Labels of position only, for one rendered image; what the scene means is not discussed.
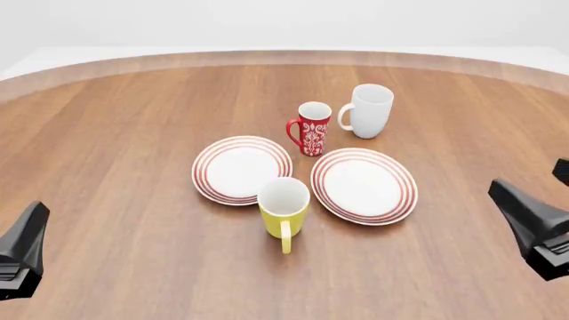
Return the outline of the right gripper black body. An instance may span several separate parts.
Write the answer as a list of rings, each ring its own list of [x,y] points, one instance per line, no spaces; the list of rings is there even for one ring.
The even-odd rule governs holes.
[[[569,276],[569,238],[550,239],[533,247],[525,262],[547,282]]]

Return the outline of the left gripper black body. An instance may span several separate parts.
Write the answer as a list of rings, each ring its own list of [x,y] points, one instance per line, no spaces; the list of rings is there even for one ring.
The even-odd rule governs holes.
[[[44,273],[42,263],[19,262],[0,256],[0,300],[31,298]]]

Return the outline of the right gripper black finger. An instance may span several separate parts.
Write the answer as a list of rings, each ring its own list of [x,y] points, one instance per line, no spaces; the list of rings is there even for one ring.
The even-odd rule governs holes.
[[[488,195],[508,222],[523,258],[536,248],[555,258],[569,254],[569,211],[546,204],[503,179],[492,181]]]
[[[569,187],[569,159],[558,159],[552,174],[557,180]]]

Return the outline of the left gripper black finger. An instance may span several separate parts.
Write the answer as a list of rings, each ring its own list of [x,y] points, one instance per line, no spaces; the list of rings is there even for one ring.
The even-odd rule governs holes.
[[[13,225],[0,236],[0,264],[19,264],[43,271],[44,234],[50,210],[42,202],[28,205]]]

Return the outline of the white plate with red rings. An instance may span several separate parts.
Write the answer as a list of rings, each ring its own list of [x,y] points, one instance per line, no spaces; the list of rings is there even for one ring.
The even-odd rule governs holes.
[[[218,204],[257,203],[260,189],[274,178],[293,175],[293,161],[273,140],[241,135],[218,140],[201,151],[191,168],[196,190]]]
[[[387,226],[413,212],[418,186],[390,156],[367,148],[339,148],[316,161],[310,185],[321,205],[364,226]]]

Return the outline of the plain white mug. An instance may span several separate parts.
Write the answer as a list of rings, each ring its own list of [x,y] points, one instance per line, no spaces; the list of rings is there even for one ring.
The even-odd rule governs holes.
[[[395,95],[379,84],[360,84],[352,92],[351,102],[337,116],[342,130],[352,131],[358,138],[375,138],[385,127]]]

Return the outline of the red mug with white pattern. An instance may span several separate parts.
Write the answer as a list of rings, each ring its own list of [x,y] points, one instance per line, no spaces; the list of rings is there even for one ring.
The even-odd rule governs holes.
[[[320,156],[324,153],[328,124],[332,109],[325,103],[310,101],[298,108],[298,116],[286,123],[288,137],[300,148],[305,156]],[[292,126],[299,126],[299,138],[292,135]]]

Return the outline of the yellow and white mug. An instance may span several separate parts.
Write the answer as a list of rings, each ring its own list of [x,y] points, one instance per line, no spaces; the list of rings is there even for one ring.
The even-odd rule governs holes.
[[[281,240],[283,254],[290,253],[308,212],[308,187],[295,178],[275,178],[261,189],[257,202],[266,231]]]

